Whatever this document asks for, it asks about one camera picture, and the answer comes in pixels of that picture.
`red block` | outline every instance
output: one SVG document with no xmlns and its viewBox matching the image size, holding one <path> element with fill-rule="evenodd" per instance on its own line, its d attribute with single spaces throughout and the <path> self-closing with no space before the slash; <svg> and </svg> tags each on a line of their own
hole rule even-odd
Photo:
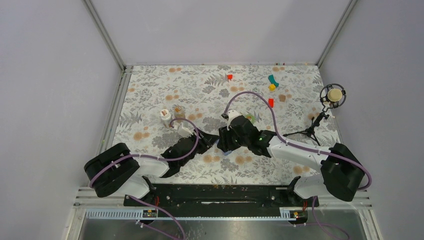
<svg viewBox="0 0 424 240">
<path fill-rule="evenodd" d="M 274 99 L 273 98 L 269 98 L 268 99 L 268 104 L 271 106 L 271 108 L 274 107 Z"/>
</svg>

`floral tablecloth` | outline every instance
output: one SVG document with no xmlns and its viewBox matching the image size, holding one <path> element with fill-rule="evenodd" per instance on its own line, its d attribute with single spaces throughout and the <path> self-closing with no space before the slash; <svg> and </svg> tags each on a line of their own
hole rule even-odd
<svg viewBox="0 0 424 240">
<path fill-rule="evenodd" d="M 232 74 L 228 81 L 226 75 Z M 279 86 L 270 91 L 269 75 Z M 160 110 L 180 105 L 186 118 L 205 131 L 218 135 L 226 126 L 221 113 L 232 96 L 242 91 L 273 98 L 278 131 L 281 134 L 303 130 L 322 109 L 319 92 L 323 87 L 316 66 L 263 65 L 152 65 L 134 66 L 120 114 L 113 144 L 126 143 L 140 154 L 158 156 L 175 144 L 180 136 L 164 127 Z M 272 130 L 271 113 L 252 94 L 238 97 L 230 109 L 249 115 L 259 130 Z M 322 146 L 339 142 L 332 117 L 316 128 Z M 291 139 L 314 144 L 312 140 L 293 135 Z M 216 145 L 190 160 L 180 172 L 169 178 L 151 177 L 153 183 L 175 184 L 288 184 L 296 176 L 316 174 L 309 167 L 285 159 L 256 156 L 245 147 L 224 154 Z"/>
</svg>

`tripod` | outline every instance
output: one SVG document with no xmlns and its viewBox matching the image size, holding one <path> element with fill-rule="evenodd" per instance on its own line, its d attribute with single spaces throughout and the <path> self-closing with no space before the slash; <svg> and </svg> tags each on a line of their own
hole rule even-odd
<svg viewBox="0 0 424 240">
<path fill-rule="evenodd" d="M 326 114 L 325 111 L 322 111 L 316 117 L 315 121 L 314 121 L 315 117 L 312 118 L 312 125 L 310 127 L 306 128 L 303 131 L 297 131 L 297 132 L 293 132 L 293 133 L 283 134 L 283 137 L 287 137 L 287 136 L 294 135 L 294 134 L 303 134 L 303 135 L 307 136 L 308 138 L 314 140 L 318 144 L 318 146 L 321 146 L 320 142 L 318 141 L 317 137 L 315 136 L 315 130 L 314 129 L 315 129 L 315 127 L 320 126 L 320 122 L 321 122 L 322 119 L 328 119 L 329 116 L 330 115 Z"/>
</svg>

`white bottle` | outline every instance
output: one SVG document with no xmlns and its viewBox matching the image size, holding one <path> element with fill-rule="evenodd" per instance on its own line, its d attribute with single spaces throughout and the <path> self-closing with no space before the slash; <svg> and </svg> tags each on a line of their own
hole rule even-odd
<svg viewBox="0 0 424 240">
<path fill-rule="evenodd" d="M 170 111 L 168 111 L 168 109 L 163 109 L 160 111 L 160 118 L 162 119 L 162 122 L 165 125 L 165 127 L 172 128 L 170 124 L 172 120 L 172 116 Z"/>
</svg>

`wall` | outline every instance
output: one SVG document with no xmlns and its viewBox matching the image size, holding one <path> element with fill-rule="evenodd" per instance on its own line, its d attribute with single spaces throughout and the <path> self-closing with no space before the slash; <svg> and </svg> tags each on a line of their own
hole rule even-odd
<svg viewBox="0 0 424 240">
<path fill-rule="evenodd" d="M 120 73 L 82 1 L 0 6 L 0 239 L 57 240 Z"/>
<path fill-rule="evenodd" d="M 347 90 L 335 112 L 346 145 L 373 175 L 385 240 L 422 239 L 424 1 L 359 1 L 321 68 Z"/>
<path fill-rule="evenodd" d="M 315 63 L 349 0 L 93 0 L 128 65 Z"/>
</svg>

